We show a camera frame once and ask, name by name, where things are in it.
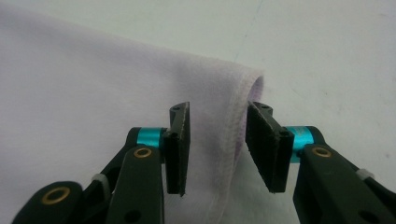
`brass screw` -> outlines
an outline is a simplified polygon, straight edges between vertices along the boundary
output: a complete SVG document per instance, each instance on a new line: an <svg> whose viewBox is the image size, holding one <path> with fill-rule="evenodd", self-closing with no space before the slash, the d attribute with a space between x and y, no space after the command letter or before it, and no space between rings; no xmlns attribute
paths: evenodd
<svg viewBox="0 0 396 224"><path fill-rule="evenodd" d="M56 192L61 192L62 194L55 199L51 199L50 195ZM48 191L44 197L41 199L41 202L45 205L53 205L63 201L70 194L70 188L68 187L58 187Z"/></svg>
<svg viewBox="0 0 396 224"><path fill-rule="evenodd" d="M332 156L332 153L323 147L314 147L314 148L312 148L312 152L315 155L320 156L320 157L329 158Z"/></svg>
<svg viewBox="0 0 396 224"><path fill-rule="evenodd" d="M143 158L149 157L151 155L151 150L149 148L142 147L142 148L139 148L138 150L136 150L134 152L134 155L139 159L143 159Z"/></svg>

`table surface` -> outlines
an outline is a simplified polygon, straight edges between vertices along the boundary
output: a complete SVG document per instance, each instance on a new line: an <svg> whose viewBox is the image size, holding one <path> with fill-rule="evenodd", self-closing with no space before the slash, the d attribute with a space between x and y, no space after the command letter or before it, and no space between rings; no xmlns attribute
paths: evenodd
<svg viewBox="0 0 396 224"><path fill-rule="evenodd" d="M334 149L396 191L396 2L6 0L113 35L265 71L282 125L319 127ZM246 150L222 223L298 223Z"/></svg>

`towel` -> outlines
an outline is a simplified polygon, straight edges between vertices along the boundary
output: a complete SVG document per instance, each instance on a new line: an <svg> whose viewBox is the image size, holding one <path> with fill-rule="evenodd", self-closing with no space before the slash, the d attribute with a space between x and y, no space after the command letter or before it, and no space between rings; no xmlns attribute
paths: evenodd
<svg viewBox="0 0 396 224"><path fill-rule="evenodd" d="M169 127L190 102L186 195L165 223L218 223L262 71L162 49L0 5L0 223L42 187L86 188L133 127Z"/></svg>

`teal band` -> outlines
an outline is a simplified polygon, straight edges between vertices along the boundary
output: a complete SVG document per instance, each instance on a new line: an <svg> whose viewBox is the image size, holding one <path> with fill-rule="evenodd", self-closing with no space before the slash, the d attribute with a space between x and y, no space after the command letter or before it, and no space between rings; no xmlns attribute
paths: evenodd
<svg viewBox="0 0 396 224"><path fill-rule="evenodd" d="M162 128L141 128L136 143L149 147L160 148Z"/></svg>
<svg viewBox="0 0 396 224"><path fill-rule="evenodd" d="M309 129L305 126L292 126L286 127L289 131L294 133L294 143L293 143L293 154L291 156L290 162L298 163L300 158L297 157L297 153L304 149L307 144L314 144L314 137Z"/></svg>

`white cloth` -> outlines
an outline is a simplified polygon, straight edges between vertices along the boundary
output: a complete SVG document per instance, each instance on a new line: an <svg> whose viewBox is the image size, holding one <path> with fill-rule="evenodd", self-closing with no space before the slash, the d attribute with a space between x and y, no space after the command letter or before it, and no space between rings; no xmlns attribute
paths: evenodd
<svg viewBox="0 0 396 224"><path fill-rule="evenodd" d="M219 222L247 99L261 91L261 71L0 5L0 223L52 182L87 187L132 127L169 127L186 101L186 195L165 193L165 220Z"/></svg>

